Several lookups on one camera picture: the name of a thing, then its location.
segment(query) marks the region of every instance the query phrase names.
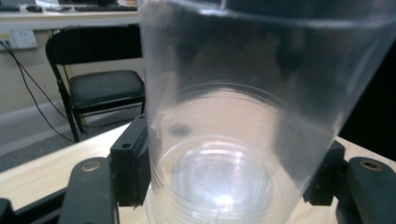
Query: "wooden table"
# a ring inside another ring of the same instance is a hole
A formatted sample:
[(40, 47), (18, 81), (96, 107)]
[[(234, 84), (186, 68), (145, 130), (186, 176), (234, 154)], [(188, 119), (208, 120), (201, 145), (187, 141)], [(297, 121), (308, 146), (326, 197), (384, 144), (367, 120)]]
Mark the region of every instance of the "wooden table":
[[(92, 157), (106, 157), (116, 139), (127, 128), (121, 126), (92, 139), (66, 147), (48, 156), (30, 161), (0, 174), (0, 197), (11, 200), (13, 208), (19, 209), (26, 204), (43, 198), (67, 185), (70, 172), (80, 161)], [(363, 156), (382, 161), (396, 170), (396, 162), (358, 147), (346, 140), (337, 138), (346, 147), (346, 159)], [(300, 200), (290, 216), (290, 223), (337, 223), (334, 199), (332, 206), (311, 206)], [(121, 208), (120, 223), (149, 223), (144, 207)]]

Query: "clear plastic cup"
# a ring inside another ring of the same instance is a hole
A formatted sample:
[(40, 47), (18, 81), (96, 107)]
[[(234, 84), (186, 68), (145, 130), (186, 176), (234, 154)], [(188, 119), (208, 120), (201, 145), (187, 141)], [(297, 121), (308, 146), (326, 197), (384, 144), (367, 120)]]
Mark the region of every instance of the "clear plastic cup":
[(140, 2), (150, 223), (289, 218), (396, 35), (390, 1), (293, 2)]

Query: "chair leg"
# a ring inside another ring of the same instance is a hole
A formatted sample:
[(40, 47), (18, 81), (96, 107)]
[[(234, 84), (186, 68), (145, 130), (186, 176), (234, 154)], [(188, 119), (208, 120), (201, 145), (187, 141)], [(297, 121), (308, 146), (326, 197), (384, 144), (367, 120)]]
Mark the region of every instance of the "chair leg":
[(77, 126), (78, 126), (78, 128), (79, 128), (79, 131), (80, 131), (81, 133), (85, 133), (84, 129), (82, 128), (81, 117), (79, 116), (79, 114), (76, 113), (76, 112), (73, 112), (73, 116), (74, 116), (75, 119), (76, 119), (76, 123), (77, 123)]
[(144, 100), (142, 102), (142, 108), (140, 109), (140, 114), (144, 114), (145, 113), (145, 106), (146, 106), (146, 100)]
[(64, 108), (66, 110), (66, 116), (67, 116), (67, 119), (69, 121), (69, 125), (70, 125), (70, 129), (72, 131), (72, 134), (73, 134), (73, 138), (75, 140), (75, 143), (77, 143), (77, 142), (79, 142), (79, 137), (78, 137), (78, 132), (77, 132), (77, 129), (76, 129), (76, 125), (75, 125), (74, 120), (73, 120), (72, 113), (70, 111), (70, 107), (69, 107), (69, 105), (64, 105)]

